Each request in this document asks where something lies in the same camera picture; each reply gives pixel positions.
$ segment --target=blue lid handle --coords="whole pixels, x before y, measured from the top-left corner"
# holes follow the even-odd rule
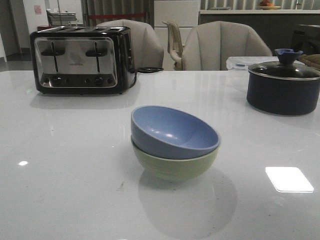
[[[278,48],[275,49],[275,54],[279,59],[279,62],[284,65],[291,65],[297,60],[303,51],[295,52],[293,49],[290,48]]]

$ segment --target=stacked bowls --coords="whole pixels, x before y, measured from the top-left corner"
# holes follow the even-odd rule
[[[141,165],[170,181],[195,178],[216,159],[220,138],[207,123],[186,112],[147,105],[131,113],[131,141]]]

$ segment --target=white countertop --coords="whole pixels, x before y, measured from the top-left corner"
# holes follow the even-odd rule
[[[206,14],[320,14],[320,10],[292,10],[292,9],[276,9],[276,10],[200,10],[201,15]]]
[[[32,71],[0,73],[1,240],[315,240],[320,236],[320,107],[253,109],[246,71],[139,75],[116,95],[52,95]],[[162,105],[221,136],[212,167],[186,182],[144,171],[131,111]],[[299,168],[314,190],[279,192],[266,167]]]

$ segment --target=beige chair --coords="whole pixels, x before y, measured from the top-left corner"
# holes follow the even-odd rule
[[[130,28],[135,67],[162,68],[165,51],[151,25],[141,21],[120,19],[100,23],[97,27]]]
[[[163,21],[168,27],[168,48],[167,51],[174,60],[174,70],[183,70],[182,52],[183,45],[179,26],[172,21]]]
[[[182,53],[184,70],[227,70],[232,56],[272,56],[271,50],[248,25],[213,21],[190,31]]]

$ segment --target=paper sign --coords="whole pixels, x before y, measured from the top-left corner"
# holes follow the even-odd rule
[[[40,15],[42,13],[40,5],[34,5],[34,13],[37,15]]]

